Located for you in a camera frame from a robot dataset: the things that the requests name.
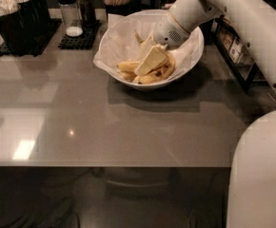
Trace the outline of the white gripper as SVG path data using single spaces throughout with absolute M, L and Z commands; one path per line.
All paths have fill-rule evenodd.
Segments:
M 134 72 L 137 76 L 145 76 L 152 70 L 161 67 L 168 60 L 167 51 L 156 46 L 161 44 L 169 49 L 179 48 L 190 36 L 184 31 L 172 17 L 166 12 L 156 23 L 153 34 L 140 44 L 139 60 L 142 60 Z

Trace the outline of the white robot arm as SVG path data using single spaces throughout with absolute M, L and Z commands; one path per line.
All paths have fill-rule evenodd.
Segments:
M 224 15 L 254 65 L 249 86 L 265 86 L 276 102 L 276 9 L 264 0 L 176 0 L 153 40 L 181 46 L 201 24 Z M 226 228 L 276 228 L 276 110 L 255 120 L 237 143 L 230 170 Z

